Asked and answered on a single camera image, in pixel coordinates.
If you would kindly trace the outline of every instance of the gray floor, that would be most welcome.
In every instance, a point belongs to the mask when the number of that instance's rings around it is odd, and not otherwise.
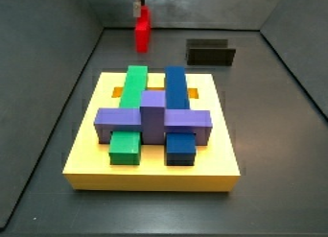
[[[75,192],[62,176],[102,69],[184,65],[188,38],[228,38],[214,73],[243,177],[231,194]],[[150,53],[134,32],[106,31],[4,235],[328,233],[328,126],[259,33],[163,30]]]

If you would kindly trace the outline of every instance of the green block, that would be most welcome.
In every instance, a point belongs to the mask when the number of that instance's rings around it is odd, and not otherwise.
[[[142,134],[134,131],[115,131],[111,139],[110,157],[114,165],[139,165]]]
[[[130,66],[119,107],[139,108],[142,93],[148,86],[148,67]],[[115,131],[111,139],[110,157],[114,165],[139,165],[142,134],[134,131]]]
[[[148,87],[148,67],[130,66],[119,107],[139,108],[142,93]]]

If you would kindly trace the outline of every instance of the dark green block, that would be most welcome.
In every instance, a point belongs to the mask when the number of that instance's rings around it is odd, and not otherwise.
[[[111,164],[139,165],[142,134],[134,131],[115,131],[111,139]]]

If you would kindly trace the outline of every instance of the toy block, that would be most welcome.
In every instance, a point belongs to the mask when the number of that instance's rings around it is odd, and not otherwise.
[[[147,6],[142,6],[142,16],[138,18],[135,28],[136,50],[139,53],[148,51],[150,28],[150,10]]]
[[[164,145],[166,91],[143,92],[140,112],[143,144]]]
[[[110,145],[112,165],[139,165],[142,152],[142,136],[139,132],[116,131]]]
[[[119,107],[139,108],[142,92],[148,85],[148,68],[146,66],[130,66]]]
[[[167,109],[166,132],[195,133],[196,145],[208,146],[212,133],[212,117],[208,110]]]
[[[139,108],[142,92],[148,86],[148,68],[146,66],[128,66],[124,88],[119,107]],[[110,157],[111,164],[139,165],[142,134],[135,131],[115,131],[111,138]]]
[[[99,143],[110,144],[114,131],[142,131],[142,117],[138,108],[99,108],[94,126]]]
[[[228,48],[227,39],[188,39],[188,65],[232,65],[236,49]]]
[[[184,68],[166,67],[166,98],[167,109],[190,109],[190,99]]]
[[[194,164],[196,140],[194,133],[167,133],[166,164]]]

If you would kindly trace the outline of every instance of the red block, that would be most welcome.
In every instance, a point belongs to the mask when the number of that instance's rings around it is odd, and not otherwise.
[[[148,51],[150,28],[150,10],[147,6],[142,6],[142,16],[138,18],[135,28],[136,50],[139,53]]]

